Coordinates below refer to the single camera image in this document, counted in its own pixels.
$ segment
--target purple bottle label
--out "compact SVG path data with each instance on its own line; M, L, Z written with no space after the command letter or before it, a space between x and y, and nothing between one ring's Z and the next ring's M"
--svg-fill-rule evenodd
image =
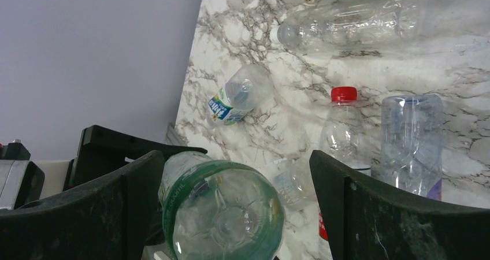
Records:
M427 193L427 198L441 201L442 200L442 189L443 189L443 180L441 179Z

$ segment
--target bottle neck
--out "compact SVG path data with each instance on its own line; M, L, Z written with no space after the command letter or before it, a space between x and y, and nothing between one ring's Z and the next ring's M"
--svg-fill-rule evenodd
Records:
M332 101L330 105L335 106L354 106L357 101Z
M170 157L165 162L162 183L158 194L160 202L164 203L169 189L183 174L201 163L212 160L208 155L197 151L185 151Z
M277 41L283 45L298 45L301 26L283 23L277 28Z

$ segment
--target plastic bottle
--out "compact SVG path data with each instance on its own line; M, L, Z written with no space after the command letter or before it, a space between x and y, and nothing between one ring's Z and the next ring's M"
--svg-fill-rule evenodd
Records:
M284 208L249 166L179 153L165 163L159 198L174 259L271 260L279 249Z
M490 11L481 1L340 0L293 13L270 39L300 53L397 52L427 39L487 34Z
M419 19L418 0L342 0L292 14L270 39L301 53L387 49L414 40Z
M332 252L330 251L330 244L328 243L328 235L326 234L325 225L323 223L323 217L321 215L321 211L318 209L318 213L320 216L319 220L319 233L320 233L320 241L318 243L318 252L320 254L320 260L333 260Z
M331 108L320 134L320 150L371 176L370 159L364 153L368 145L363 137L365 127L356 107L356 88L333 88L331 97Z
M289 169L274 177L272 185L283 205L291 211L299 211L317 201L308 157L299 158Z
M442 100L433 94L383 99L381 180L441 200Z
M233 125L266 99L273 90L269 72L259 65L244 65L207 103L211 128Z

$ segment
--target bottle cap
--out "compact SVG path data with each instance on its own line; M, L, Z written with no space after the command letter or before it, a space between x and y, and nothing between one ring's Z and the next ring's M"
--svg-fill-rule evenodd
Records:
M275 26L272 29L270 29L269 39L270 39L270 42L272 42L273 44L281 44L281 42L279 41L279 38L277 37L279 27L280 26Z
M356 101L357 89L354 87L336 87L330 93L332 102Z

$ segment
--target crushed plastic bottle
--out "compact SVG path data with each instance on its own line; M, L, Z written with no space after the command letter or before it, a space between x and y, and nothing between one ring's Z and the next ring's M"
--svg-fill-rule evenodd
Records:
M272 184L283 205L291 211L299 211L317 201L309 157L296 160L289 169L274 177Z
M379 50L414 40L419 19L418 0L342 0L292 14L270 39L301 53Z
M244 65L207 103L209 127L233 125L272 93L269 72L259 65Z

